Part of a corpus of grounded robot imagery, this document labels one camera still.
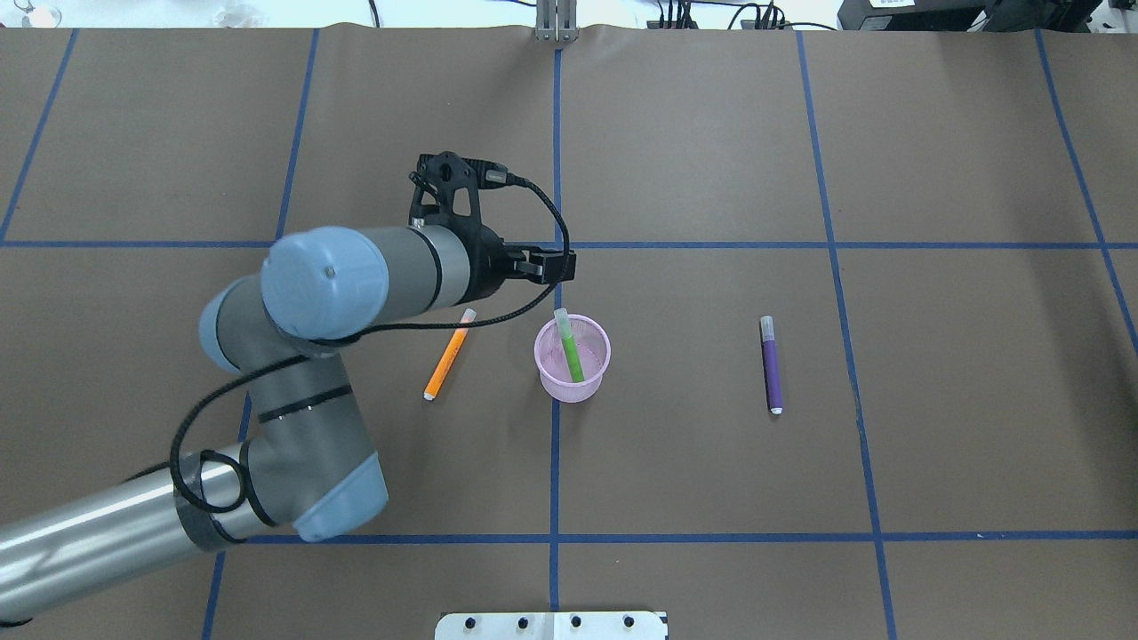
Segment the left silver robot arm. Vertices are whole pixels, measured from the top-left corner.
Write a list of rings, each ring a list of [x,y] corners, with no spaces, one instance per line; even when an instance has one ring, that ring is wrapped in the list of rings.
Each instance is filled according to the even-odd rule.
[[[511,279],[538,285],[528,312],[572,272],[567,235],[544,251],[465,221],[277,239],[204,307],[203,350],[230,380],[183,411],[164,460],[3,527],[5,631],[282,525],[321,542],[373,520],[388,487],[345,348],[382,333],[448,333],[459,321],[419,315]]]

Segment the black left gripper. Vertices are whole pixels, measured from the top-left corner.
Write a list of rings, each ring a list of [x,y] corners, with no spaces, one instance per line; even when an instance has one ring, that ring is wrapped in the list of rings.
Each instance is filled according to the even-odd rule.
[[[480,224],[462,232],[469,259],[469,280],[462,302],[487,300],[509,279],[520,279],[538,286],[554,286],[570,280],[576,264],[574,251],[549,251],[541,246],[512,246],[489,227]]]

